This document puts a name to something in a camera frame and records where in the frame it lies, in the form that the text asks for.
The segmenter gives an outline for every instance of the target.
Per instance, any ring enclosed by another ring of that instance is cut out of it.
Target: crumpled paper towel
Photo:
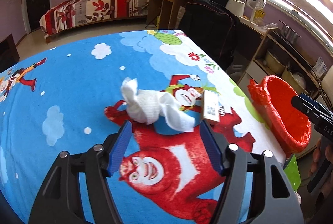
[[[193,132],[195,119],[179,110],[181,104],[168,92],[138,90],[136,79],[125,78],[120,91],[127,102],[127,114],[139,123],[152,124],[164,116],[169,127]]]

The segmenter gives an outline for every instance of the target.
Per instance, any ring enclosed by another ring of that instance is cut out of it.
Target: cartoon bedsheet
[[[137,78],[139,89],[167,91],[181,110],[200,120],[204,89],[219,94],[220,123],[229,142],[246,151],[274,152],[278,142],[244,93],[180,30],[137,31],[80,40],[21,61],[0,74],[0,190],[28,222],[39,187],[56,156],[87,151],[128,118],[120,86]],[[224,179],[212,169],[199,136],[133,123],[119,172],[108,179],[124,223],[207,224]],[[246,182],[246,219],[252,176]],[[84,214],[94,222],[85,177]]]

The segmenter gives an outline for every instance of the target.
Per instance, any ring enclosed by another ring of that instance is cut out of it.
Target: metal pot
[[[286,39],[290,44],[292,45],[296,44],[300,36],[294,30],[288,27],[285,23],[283,23],[281,20],[279,21],[283,24],[280,32],[282,37]]]

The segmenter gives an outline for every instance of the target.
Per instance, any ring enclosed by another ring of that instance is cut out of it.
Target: white dot
[[[272,157],[273,153],[270,150],[266,150],[266,151],[264,151],[264,155],[267,157]]]
[[[229,149],[232,150],[232,151],[237,151],[238,150],[238,146],[237,144],[234,144],[234,143],[231,143],[229,144]]]
[[[86,127],[83,132],[86,134],[86,135],[89,135],[91,133],[91,128],[90,127]]]

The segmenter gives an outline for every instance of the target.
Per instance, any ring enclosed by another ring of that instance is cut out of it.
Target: red plastic bag
[[[253,105],[270,126],[287,157],[299,153],[309,144],[311,123],[291,105],[297,93],[281,78],[266,76],[261,84],[251,79],[248,85]]]

